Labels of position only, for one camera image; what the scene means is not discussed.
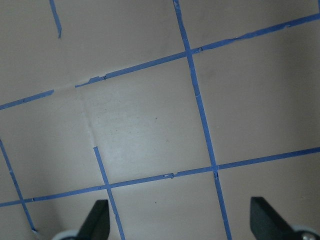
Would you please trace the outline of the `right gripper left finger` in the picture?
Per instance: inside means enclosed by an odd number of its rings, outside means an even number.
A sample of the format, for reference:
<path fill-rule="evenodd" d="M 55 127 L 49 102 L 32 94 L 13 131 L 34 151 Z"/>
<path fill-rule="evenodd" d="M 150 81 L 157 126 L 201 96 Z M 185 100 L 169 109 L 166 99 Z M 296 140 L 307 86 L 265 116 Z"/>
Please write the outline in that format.
<path fill-rule="evenodd" d="M 79 229 L 76 240 L 107 240 L 110 234 L 110 211 L 107 199 L 97 200 Z"/>

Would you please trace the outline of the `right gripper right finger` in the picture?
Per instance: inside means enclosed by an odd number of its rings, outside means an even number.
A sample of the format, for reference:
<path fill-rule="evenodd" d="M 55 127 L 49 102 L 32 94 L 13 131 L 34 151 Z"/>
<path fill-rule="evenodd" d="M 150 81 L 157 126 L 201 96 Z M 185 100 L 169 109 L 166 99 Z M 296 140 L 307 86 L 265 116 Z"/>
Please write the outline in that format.
<path fill-rule="evenodd" d="M 256 240 L 300 239 L 300 234 L 263 197 L 251 197 L 249 225 Z"/>

